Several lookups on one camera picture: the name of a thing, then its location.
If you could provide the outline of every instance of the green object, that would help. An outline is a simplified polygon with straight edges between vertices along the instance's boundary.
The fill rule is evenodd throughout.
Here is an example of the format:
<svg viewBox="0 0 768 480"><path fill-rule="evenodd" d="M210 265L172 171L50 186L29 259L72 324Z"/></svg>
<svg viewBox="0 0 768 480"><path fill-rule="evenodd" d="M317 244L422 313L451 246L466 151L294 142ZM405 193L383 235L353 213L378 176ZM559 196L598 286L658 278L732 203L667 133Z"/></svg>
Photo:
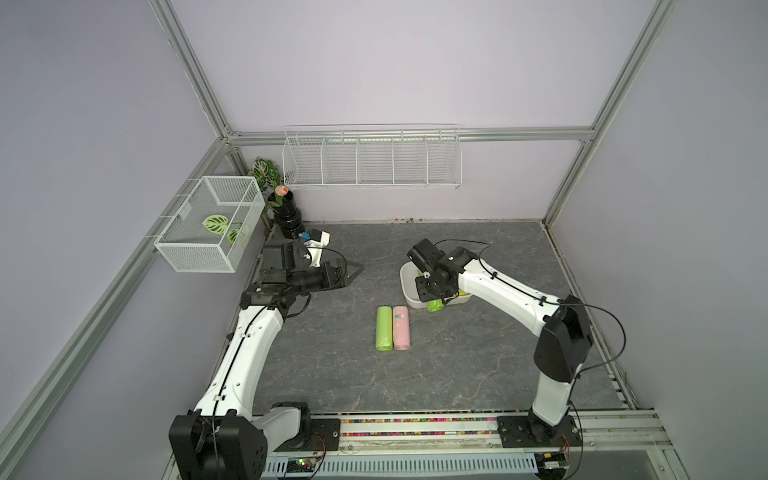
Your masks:
<svg viewBox="0 0 768 480"><path fill-rule="evenodd" d="M259 184L264 195L266 205L264 205L262 214L266 213L267 207L272 207L272 210L275 210L283 204L283 198L278 194L275 194L274 201L269 200L270 194L274 193L275 189L283 183L283 175L280 175L280 171L277 170L277 166L271 160L257 157L253 161L248 176L256 178L256 183Z"/></svg>
<svg viewBox="0 0 768 480"><path fill-rule="evenodd" d="M442 300L440 299L430 300L427 302L427 310L430 312L437 312L438 310L442 310L444 306L445 305L443 305Z"/></svg>
<svg viewBox="0 0 768 480"><path fill-rule="evenodd" d="M380 306L376 312L376 349L391 350L392 340L392 307Z"/></svg>
<svg viewBox="0 0 768 480"><path fill-rule="evenodd" d="M224 215L211 215L203 220L203 227L206 227L211 232L221 235L227 230L227 225L229 225L229 223L230 219L226 218Z"/></svg>

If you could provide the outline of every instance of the artificial plant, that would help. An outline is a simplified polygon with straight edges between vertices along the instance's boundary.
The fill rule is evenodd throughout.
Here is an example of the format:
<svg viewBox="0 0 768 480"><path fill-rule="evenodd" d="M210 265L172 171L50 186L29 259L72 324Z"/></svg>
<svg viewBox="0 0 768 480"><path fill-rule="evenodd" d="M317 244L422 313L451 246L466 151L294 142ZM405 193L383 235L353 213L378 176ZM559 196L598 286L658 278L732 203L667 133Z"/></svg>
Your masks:
<svg viewBox="0 0 768 480"><path fill-rule="evenodd" d="M262 214L266 213L267 207L275 210L283 204L283 198L275 194L275 189L283 184L283 175L280 174L277 166L271 160L256 157L248 175L256 178L256 182L259 184L261 193L264 196L266 205Z"/></svg>

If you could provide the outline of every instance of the wire mesh basket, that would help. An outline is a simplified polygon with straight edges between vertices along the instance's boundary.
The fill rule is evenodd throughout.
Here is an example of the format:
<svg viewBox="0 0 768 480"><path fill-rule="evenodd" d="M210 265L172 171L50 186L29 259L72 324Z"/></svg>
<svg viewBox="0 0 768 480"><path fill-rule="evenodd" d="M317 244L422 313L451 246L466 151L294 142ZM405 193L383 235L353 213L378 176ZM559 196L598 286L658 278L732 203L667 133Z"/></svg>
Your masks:
<svg viewBox="0 0 768 480"><path fill-rule="evenodd" d="M234 273L264 198L253 177L202 177L155 240L177 272Z"/></svg>
<svg viewBox="0 0 768 480"><path fill-rule="evenodd" d="M286 185L294 189L458 188L462 184L458 127L409 127L323 134L314 134L312 127L287 127L283 145Z"/></svg>

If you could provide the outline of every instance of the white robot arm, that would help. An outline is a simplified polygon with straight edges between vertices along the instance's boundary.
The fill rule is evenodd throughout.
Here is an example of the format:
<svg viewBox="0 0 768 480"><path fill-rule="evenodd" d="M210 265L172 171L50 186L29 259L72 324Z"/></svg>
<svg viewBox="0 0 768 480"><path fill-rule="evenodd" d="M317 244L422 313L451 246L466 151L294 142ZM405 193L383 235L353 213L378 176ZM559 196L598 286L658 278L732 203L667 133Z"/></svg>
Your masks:
<svg viewBox="0 0 768 480"><path fill-rule="evenodd" d="M594 342L582 302L574 296L564 301L524 285L461 247L446 254L424 239L408 257L425 272L416 279L422 302L450 301L459 289L464 290L512 316L539 338L534 361L540 372L528 413L528 433L546 442L563 428L570 429L563 417L576 375Z"/></svg>
<svg viewBox="0 0 768 480"><path fill-rule="evenodd" d="M326 236L315 243L277 242L264 247L259 283L241 300L232 342L205 395L187 415L179 415L169 438L183 480L261 476L266 455L280 446L303 449L312 434L306 403L273 406L252 419L253 398L266 355L297 296L333 290L351 283L362 271L359 263L332 266L319 262ZM560 441L574 378L592 345L581 301L532 289L481 263L461 247L445 254L424 239L408 253L425 276L416 279L419 299L449 302L458 290L472 293L514 317L539 338L534 361L540 370L538 389L525 433L546 445ZM357 267L347 275L348 265Z"/></svg>

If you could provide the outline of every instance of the gray marble tabletop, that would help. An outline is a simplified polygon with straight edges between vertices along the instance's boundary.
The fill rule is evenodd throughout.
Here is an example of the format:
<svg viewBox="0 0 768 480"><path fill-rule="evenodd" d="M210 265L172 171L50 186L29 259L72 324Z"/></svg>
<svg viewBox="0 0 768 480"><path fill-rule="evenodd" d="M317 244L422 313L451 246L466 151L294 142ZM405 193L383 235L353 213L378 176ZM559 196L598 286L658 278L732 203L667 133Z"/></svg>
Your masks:
<svg viewBox="0 0 768 480"><path fill-rule="evenodd" d="M266 359L254 413L275 402L308 402L313 413L527 409L538 370L537 339L479 298L430 313L409 309L411 349L376 350L376 309L405 305L400 267L422 238L493 243L483 253L494 268L543 292L566 296L568 285L536 222L370 223L312 225L331 235L329 247L365 271L347 288L317 293L288 319ZM444 242L443 250L462 245ZM332 252L325 252L330 259ZM303 300L296 303L301 307ZM597 348L587 360L601 361ZM604 369L585 374L572 399L579 409L621 406Z"/></svg>

